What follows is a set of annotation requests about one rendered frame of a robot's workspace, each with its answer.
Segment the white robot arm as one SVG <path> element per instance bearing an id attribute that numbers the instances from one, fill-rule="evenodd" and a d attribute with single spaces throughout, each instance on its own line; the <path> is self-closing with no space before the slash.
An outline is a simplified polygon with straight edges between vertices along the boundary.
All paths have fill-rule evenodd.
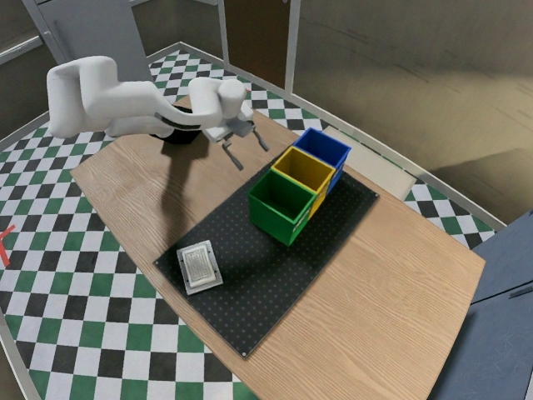
<path id="1" fill-rule="evenodd" d="M 192 113 L 175 109 L 151 82 L 118 82 L 116 63 L 109 57 L 68 62 L 47 73 L 48 131 L 59 139 L 102 131 L 112 138 L 167 138 L 174 129 L 204 130 L 225 123 L 240 138 L 253 132 L 253 121 L 237 117 L 246 96 L 241 82 L 197 77 L 187 88 Z"/>

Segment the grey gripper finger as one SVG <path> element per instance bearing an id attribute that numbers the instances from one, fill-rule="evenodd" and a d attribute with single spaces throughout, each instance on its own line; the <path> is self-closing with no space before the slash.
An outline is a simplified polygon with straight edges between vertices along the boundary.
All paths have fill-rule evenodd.
<path id="1" fill-rule="evenodd" d="M 232 145 L 232 143 L 229 141 L 229 138 L 231 138 L 233 134 L 234 133 L 231 132 L 223 138 L 225 142 L 222 144 L 222 149 L 227 154 L 227 156 L 232 160 L 232 162 L 237 167 L 237 169 L 241 172 L 244 169 L 244 167 L 240 164 L 237 158 L 233 157 L 231 153 L 227 150 L 227 148 Z"/>
<path id="2" fill-rule="evenodd" d="M 253 134 L 257 137 L 259 140 L 259 145 L 263 148 L 263 150 L 267 153 L 270 150 L 270 147 L 266 144 L 266 142 L 262 139 L 262 137 L 257 133 L 256 131 L 256 125 L 252 125 L 253 128 Z"/>

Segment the blue bin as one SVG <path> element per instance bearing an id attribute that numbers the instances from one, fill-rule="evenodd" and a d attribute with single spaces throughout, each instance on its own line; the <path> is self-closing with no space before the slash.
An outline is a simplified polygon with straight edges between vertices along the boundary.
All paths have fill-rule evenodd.
<path id="1" fill-rule="evenodd" d="M 336 169 L 326 191 L 327 195 L 339 179 L 351 147 L 312 127 L 309 127 L 292 146 Z"/>

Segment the yellow bin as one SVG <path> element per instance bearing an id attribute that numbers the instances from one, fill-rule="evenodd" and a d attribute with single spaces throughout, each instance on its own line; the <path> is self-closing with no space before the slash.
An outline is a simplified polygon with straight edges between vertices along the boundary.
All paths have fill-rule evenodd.
<path id="1" fill-rule="evenodd" d="M 331 176 L 336 171 L 335 168 L 293 146 L 271 168 L 316 194 L 308 220 L 324 200 Z"/>

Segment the green open-top bin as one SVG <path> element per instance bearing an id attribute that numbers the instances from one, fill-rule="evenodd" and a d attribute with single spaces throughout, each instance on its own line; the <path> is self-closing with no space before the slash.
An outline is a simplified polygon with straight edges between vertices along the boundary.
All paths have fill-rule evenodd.
<path id="1" fill-rule="evenodd" d="M 250 221 L 288 247 L 306 225 L 316 197 L 312 191 L 272 168 L 246 195 Z"/>

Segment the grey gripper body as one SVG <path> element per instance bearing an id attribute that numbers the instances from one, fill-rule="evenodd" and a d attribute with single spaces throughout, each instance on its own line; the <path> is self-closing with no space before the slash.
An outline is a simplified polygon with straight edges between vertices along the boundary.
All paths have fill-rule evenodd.
<path id="1" fill-rule="evenodd" d="M 248 107 L 248 105 L 243 101 L 242 106 L 237 114 L 237 117 L 241 121 L 252 120 L 253 111 Z M 211 143 L 219 143 L 223 138 L 229 133 L 233 132 L 225 123 L 221 122 L 218 126 L 210 129 L 202 130 L 204 135 Z M 219 141 L 220 140 L 220 141 Z"/>

